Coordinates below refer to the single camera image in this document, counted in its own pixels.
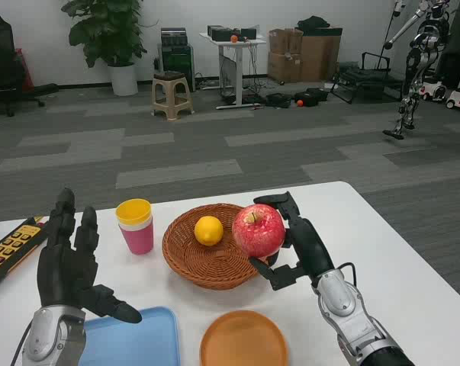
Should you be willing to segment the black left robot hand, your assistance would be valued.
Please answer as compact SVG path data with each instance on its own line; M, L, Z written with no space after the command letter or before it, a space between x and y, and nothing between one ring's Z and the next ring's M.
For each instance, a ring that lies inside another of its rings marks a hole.
M75 195L64 188L50 213L47 244L40 252L37 286L41 305L87 309L97 316L111 316L126 323L140 323L142 316L114 291L95 285L98 263L95 250L99 235L97 214L87 206L76 226Z

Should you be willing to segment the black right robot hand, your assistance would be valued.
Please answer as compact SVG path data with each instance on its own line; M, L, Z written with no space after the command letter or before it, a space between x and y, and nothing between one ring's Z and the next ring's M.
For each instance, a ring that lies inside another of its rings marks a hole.
M313 224L301 217L291 193L265 195L255 198L253 202L275 208L288 222L283 246L286 249L294 249L298 263L294 268L283 265L273 269L260 259L252 257L249 259L251 265L270 282L275 291L295 284L296 280L303 276L309 277L312 285L316 287L320 276L333 270L335 266Z

